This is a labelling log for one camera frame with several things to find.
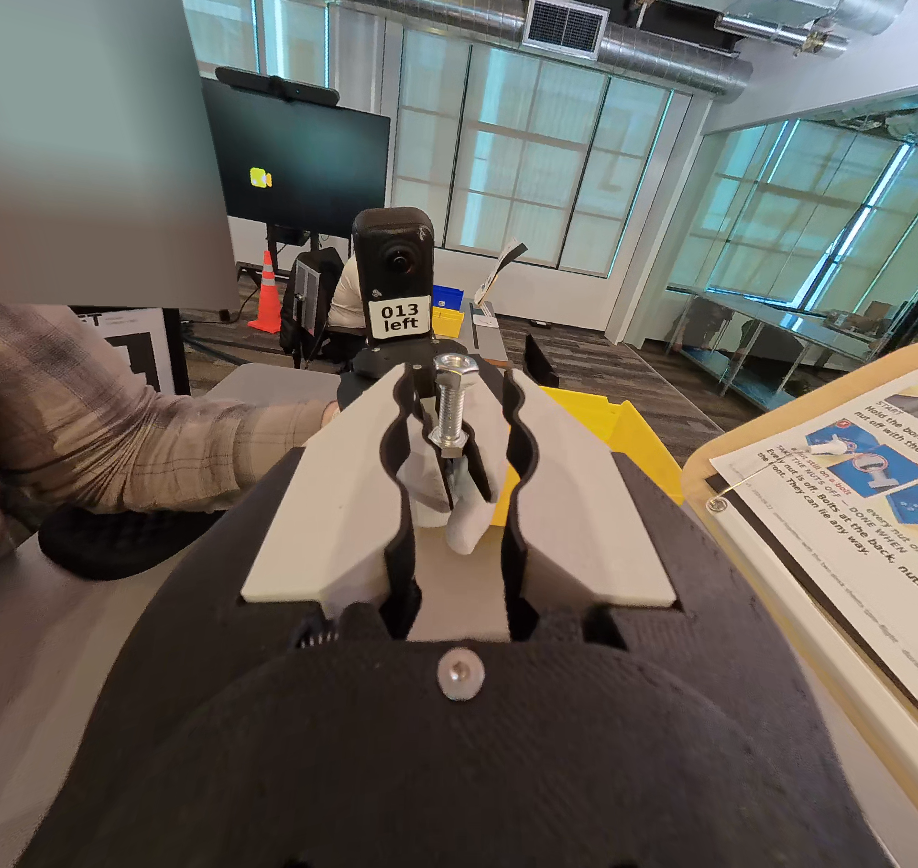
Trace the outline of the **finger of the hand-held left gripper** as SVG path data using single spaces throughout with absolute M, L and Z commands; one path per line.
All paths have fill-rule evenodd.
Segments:
M 467 471 L 489 505 L 499 502 L 506 482 L 510 426 L 496 396 L 465 396 Z
M 430 441 L 432 401 L 416 401 L 406 420 L 409 453 L 398 471 L 410 499 L 435 513 L 451 513 L 454 497 L 441 449 Z

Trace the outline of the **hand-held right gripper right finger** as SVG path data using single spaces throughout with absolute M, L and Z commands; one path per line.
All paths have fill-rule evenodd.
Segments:
M 555 610 L 584 625 L 602 608 L 668 610 L 678 595 L 611 447 L 524 373 L 502 405 L 513 487 L 500 563 L 512 641 Z

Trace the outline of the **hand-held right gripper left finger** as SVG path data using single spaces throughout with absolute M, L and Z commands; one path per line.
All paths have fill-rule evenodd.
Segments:
M 414 405 L 412 371 L 397 365 L 306 443 L 241 587 L 246 602 L 314 602 L 328 619 L 365 603 L 407 638 L 421 592 L 397 474 Z

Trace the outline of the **silver bolt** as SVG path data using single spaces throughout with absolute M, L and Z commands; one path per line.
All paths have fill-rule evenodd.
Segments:
M 464 429 L 465 395 L 472 386 L 465 391 L 449 391 L 436 384 L 437 423 L 430 432 L 429 440 L 444 460 L 453 461 L 463 455 L 468 441 Z

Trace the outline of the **silver hex nut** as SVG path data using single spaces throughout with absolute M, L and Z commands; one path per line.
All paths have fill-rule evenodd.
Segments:
M 479 367 L 467 354 L 439 353 L 433 359 L 436 384 L 449 391 L 465 391 L 479 379 Z

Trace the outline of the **yellow plastic bin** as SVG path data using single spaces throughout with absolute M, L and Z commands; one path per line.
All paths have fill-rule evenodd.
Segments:
M 508 539 L 546 560 L 567 563 L 575 551 L 593 561 L 612 558 L 612 542 L 625 550 L 651 552 L 649 516 L 642 517 L 624 473 L 646 488 L 656 512 L 671 499 L 684 502 L 681 484 L 660 487 L 640 460 L 661 461 L 676 476 L 681 471 L 652 429 L 626 402 L 542 388 L 517 371 L 506 374 L 511 420 L 508 461 L 513 489 L 504 487 L 491 520 L 508 529 Z

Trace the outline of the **person's left forearm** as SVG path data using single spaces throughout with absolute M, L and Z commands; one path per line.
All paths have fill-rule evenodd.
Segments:
M 298 448 L 301 415 L 156 392 L 69 307 L 2 304 L 2 488 L 42 506 L 224 509 Z

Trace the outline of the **grey work table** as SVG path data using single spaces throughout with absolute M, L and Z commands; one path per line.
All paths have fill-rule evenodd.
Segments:
M 512 360 L 508 355 L 492 304 L 484 302 L 476 305 L 473 299 L 465 298 L 464 311 L 465 318 L 458 341 L 469 353 L 477 354 L 500 369 L 510 369 Z

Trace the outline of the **black curved panel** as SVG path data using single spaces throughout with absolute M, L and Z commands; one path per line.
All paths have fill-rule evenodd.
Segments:
M 550 389 L 560 388 L 559 374 L 532 334 L 525 336 L 522 369 L 539 386 Z

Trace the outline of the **black backpack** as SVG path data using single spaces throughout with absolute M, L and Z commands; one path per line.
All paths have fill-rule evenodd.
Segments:
M 299 254 L 286 279 L 281 300 L 281 349 L 301 368 L 318 356 L 329 334 L 331 299 L 343 270 L 335 248 Z

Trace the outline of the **white tilted sheet stand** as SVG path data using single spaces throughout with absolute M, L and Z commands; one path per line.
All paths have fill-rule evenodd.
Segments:
M 488 275 L 488 278 L 486 278 L 476 290 L 475 295 L 469 303 L 474 331 L 476 331 L 479 326 L 495 329 L 499 326 L 493 309 L 487 307 L 488 295 L 494 287 L 499 274 L 527 251 L 528 247 L 517 239 L 511 239 L 501 251 L 493 270 Z

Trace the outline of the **orange traffic cone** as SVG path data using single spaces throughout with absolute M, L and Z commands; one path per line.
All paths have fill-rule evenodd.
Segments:
M 261 281 L 259 285 L 257 316 L 247 325 L 270 335 L 279 334 L 282 326 L 281 299 L 278 293 L 273 258 L 269 250 L 263 253 Z

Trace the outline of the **large black monitor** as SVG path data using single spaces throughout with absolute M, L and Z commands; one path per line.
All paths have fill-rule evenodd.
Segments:
M 384 207 L 388 117 L 201 83 L 228 217 L 345 239 Z

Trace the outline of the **gridded window with blinds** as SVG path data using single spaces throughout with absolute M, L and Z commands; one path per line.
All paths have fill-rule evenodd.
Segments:
M 608 278 L 689 98 L 674 90 L 430 32 L 403 35 L 393 206 L 437 247 Z

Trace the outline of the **printed instruction sheet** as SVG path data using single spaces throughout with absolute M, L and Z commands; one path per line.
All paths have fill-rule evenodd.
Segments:
M 916 372 L 712 459 L 774 553 L 912 702 L 917 694 Z

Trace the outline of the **glass-top metal table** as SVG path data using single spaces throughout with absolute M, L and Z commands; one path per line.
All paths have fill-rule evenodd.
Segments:
M 896 309 L 874 302 L 866 314 L 809 312 L 740 293 L 684 288 L 686 297 L 667 335 L 676 354 L 767 412 L 890 350 L 901 322 Z

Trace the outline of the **black webcam bar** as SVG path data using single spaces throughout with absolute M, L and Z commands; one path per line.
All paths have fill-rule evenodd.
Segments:
M 262 75 L 231 67 L 217 67 L 216 80 L 236 90 L 266 95 L 284 102 L 299 102 L 325 107 L 337 107 L 339 93 L 327 87 L 293 82 L 277 75 Z

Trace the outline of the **white vent grille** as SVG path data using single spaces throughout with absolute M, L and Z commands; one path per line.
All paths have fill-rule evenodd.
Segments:
M 609 16 L 609 9 L 583 2 L 528 0 L 521 45 L 596 62 Z

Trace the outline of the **spiral round air duct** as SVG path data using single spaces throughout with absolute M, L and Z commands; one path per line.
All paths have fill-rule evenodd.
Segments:
M 564 48 L 524 44 L 527 3 L 518 0 L 333 0 L 396 23 L 498 48 L 523 50 L 610 74 L 702 93 L 731 103 L 749 86 L 754 65 L 711 48 L 609 24 L 594 59 Z

